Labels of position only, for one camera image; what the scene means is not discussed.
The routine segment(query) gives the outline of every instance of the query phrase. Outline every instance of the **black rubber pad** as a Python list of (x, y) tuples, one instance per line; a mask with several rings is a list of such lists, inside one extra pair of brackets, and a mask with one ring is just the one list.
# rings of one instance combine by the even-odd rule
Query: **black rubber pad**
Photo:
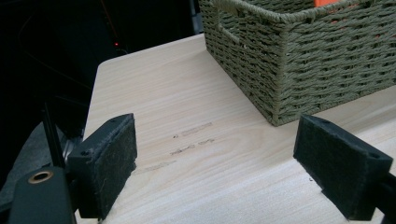
[(346, 218), (371, 220), (370, 190), (389, 173), (390, 156), (325, 119), (304, 115), (293, 157)]
[(67, 165), (78, 180), (81, 217), (106, 218), (136, 157), (133, 114), (107, 121), (72, 151)]

